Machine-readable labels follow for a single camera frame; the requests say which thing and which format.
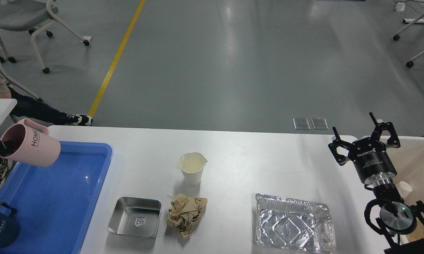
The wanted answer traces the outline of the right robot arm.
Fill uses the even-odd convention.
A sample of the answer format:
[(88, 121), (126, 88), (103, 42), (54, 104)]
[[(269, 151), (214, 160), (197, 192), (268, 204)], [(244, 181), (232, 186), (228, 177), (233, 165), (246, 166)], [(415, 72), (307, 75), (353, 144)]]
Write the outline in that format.
[(372, 191), (375, 199), (364, 210), (366, 224), (388, 241), (386, 254), (424, 254), (424, 203), (405, 204), (393, 179), (397, 175), (388, 148), (401, 146), (392, 122), (374, 123), (370, 136), (349, 143), (342, 140), (333, 127), (333, 141), (328, 145), (335, 161), (343, 166), (351, 161), (364, 188)]

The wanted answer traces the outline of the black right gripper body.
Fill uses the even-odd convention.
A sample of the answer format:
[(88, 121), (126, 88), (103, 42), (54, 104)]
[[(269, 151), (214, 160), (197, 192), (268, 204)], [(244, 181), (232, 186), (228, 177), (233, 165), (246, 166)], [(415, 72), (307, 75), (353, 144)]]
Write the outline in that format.
[(371, 137), (352, 142), (348, 157), (363, 184), (370, 185), (370, 179), (374, 175), (383, 174), (391, 179), (397, 175), (397, 170), (386, 150), (386, 143)]

